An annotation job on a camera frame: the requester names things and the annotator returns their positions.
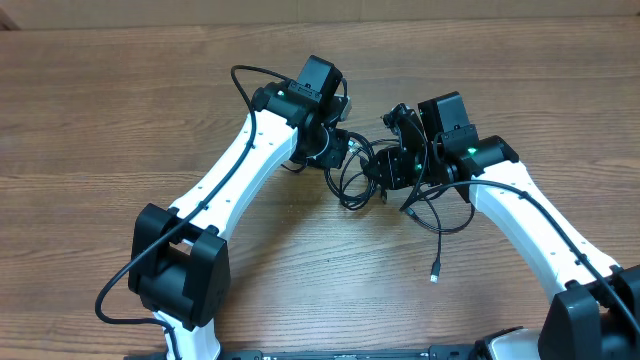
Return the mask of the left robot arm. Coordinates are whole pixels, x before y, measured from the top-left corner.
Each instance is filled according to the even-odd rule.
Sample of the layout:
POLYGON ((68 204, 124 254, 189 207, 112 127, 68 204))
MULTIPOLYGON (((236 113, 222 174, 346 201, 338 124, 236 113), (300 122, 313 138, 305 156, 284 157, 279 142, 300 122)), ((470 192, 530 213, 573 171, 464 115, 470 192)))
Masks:
POLYGON ((214 318, 230 288, 231 235, 285 162, 342 165, 348 135, 336 125, 351 100, 336 91, 344 82, 333 63, 315 55, 295 79, 274 74, 244 98, 241 131, 204 177, 168 208, 148 204, 136 218, 127 285, 163 329, 162 358, 220 357, 214 318))

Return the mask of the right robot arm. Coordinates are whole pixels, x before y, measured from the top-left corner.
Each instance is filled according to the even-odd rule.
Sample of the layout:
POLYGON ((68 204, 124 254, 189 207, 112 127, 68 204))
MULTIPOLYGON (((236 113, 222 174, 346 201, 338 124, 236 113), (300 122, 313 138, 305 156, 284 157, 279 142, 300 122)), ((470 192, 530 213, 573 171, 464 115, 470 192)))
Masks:
POLYGON ((410 188, 404 210, 449 189, 506 236, 550 308, 539 330, 515 327, 456 353, 459 359, 636 359, 639 269, 623 268, 582 236, 534 183, 501 137, 480 138, 453 92, 395 106, 382 120, 398 144, 364 167, 385 190, 410 188))

